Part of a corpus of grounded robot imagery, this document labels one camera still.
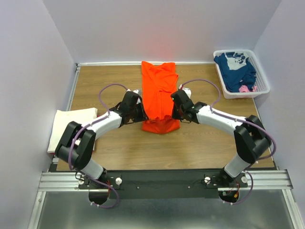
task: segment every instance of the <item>folded towel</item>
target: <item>folded towel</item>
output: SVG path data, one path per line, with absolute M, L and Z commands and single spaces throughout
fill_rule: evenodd
M 48 153 L 54 153 L 55 149 L 61 139 L 63 132 L 65 131 L 69 122 L 75 121 L 79 124 L 89 123 L 92 119 L 97 117 L 97 109 L 89 108 L 76 111 L 59 111 L 57 110 L 50 143 L 48 147 Z

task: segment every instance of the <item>wooden tabletop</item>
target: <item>wooden tabletop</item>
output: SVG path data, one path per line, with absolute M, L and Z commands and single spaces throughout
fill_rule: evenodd
M 221 88 L 214 64 L 177 65 L 178 84 L 204 78 Z M 98 115 L 105 113 L 99 103 L 99 91 L 110 83 L 122 83 L 131 90 L 142 87 L 141 66 L 82 66 L 77 81 L 71 110 L 96 107 Z M 217 91 L 204 82 L 186 85 L 192 91 L 192 101 L 211 104 Z M 113 107 L 124 96 L 119 86 L 107 88 L 102 100 Z M 252 99 L 222 98 L 216 109 L 246 116 L 257 115 Z M 92 158 L 106 169 L 187 169 L 222 168 L 236 154 L 234 138 L 207 125 L 181 123 L 179 130 L 157 135 L 141 130 L 141 123 L 112 130 L 96 141 Z M 254 167 L 274 167 L 272 159 L 260 161 Z M 69 170 L 67 163 L 59 161 L 58 171 Z

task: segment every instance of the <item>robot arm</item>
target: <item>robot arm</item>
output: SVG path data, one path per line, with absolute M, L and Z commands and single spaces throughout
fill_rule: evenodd
M 141 122 L 148 117 L 144 111 L 142 98 L 136 91 L 127 91 L 122 102 L 100 117 L 93 119 L 79 136 L 80 142 L 73 147 L 72 167 L 97 180 L 105 180 L 106 170 L 91 159 L 94 142 L 103 134 L 123 125 Z M 88 124 L 70 122 L 56 147 L 55 155 L 68 162 L 69 151 L 76 133 Z
M 189 98 L 190 94 L 190 91 L 182 89 L 171 95 L 174 102 L 172 116 L 174 119 L 181 121 L 185 119 L 197 124 L 211 125 L 235 137 L 237 154 L 220 172 L 218 171 L 211 178 L 213 184 L 211 188 L 229 187 L 243 170 L 264 153 L 270 146 L 271 141 L 257 128 L 237 122 L 237 120 L 246 120 L 263 128 L 262 123 L 256 116 L 252 115 L 245 118 L 215 109 L 212 111 L 210 106 L 202 102 L 194 104 Z M 229 116 L 233 120 L 221 117 L 214 112 Z M 144 120 L 148 120 L 148 117 L 144 111 L 141 97 L 136 92 L 127 91 L 122 102 L 111 108 L 109 113 L 94 119 L 90 126 L 80 134 L 81 141 L 78 146 L 74 146 L 71 154 L 72 166 L 91 178 L 102 182 L 107 181 L 106 169 L 91 159 L 95 140 L 112 129 Z M 73 138 L 85 126 L 88 126 L 88 124 L 81 125 L 76 122 L 68 124 L 55 150 L 55 155 L 58 158 L 68 162 Z
M 271 145 L 271 140 L 263 132 L 237 121 L 245 120 L 264 128 L 256 116 L 239 117 L 216 109 L 211 110 L 210 106 L 205 103 L 193 104 L 184 90 L 178 90 L 171 97 L 174 102 L 173 118 L 210 125 L 235 137 L 237 154 L 215 177 L 213 183 L 228 186 Z M 231 117 L 233 120 L 219 116 L 214 112 Z

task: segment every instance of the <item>white plastic basket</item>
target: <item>white plastic basket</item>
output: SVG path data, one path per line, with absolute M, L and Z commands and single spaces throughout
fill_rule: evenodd
M 249 56 L 249 62 L 253 65 L 253 67 L 256 70 L 256 81 L 255 81 L 255 86 L 257 87 L 257 91 L 256 92 L 238 92 L 238 93 L 232 93 L 229 92 L 224 84 L 224 80 L 223 77 L 221 75 L 220 72 L 220 68 L 219 65 L 216 64 L 216 70 L 217 70 L 217 74 L 221 83 L 221 88 L 223 89 L 223 93 L 224 93 L 224 97 L 226 99 L 238 99 L 238 98 L 255 98 L 260 94 L 266 94 L 270 92 L 270 87 L 268 84 L 268 81 L 265 77 L 265 74 L 262 70 L 261 65 L 259 64 L 255 54 L 253 51 L 251 50 L 247 50 L 247 49 L 239 49 L 239 50 L 218 50 L 214 52 L 214 57 L 215 56 L 220 56 L 222 53 L 224 52 L 243 52 L 246 53 Z

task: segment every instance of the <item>orange shirt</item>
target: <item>orange shirt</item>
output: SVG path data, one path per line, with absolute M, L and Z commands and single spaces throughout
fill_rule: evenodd
M 149 117 L 144 121 L 142 130 L 166 134 L 179 129 L 180 121 L 172 119 L 173 100 L 171 94 L 177 91 L 178 75 L 175 63 L 154 66 L 142 62 L 143 106 Z

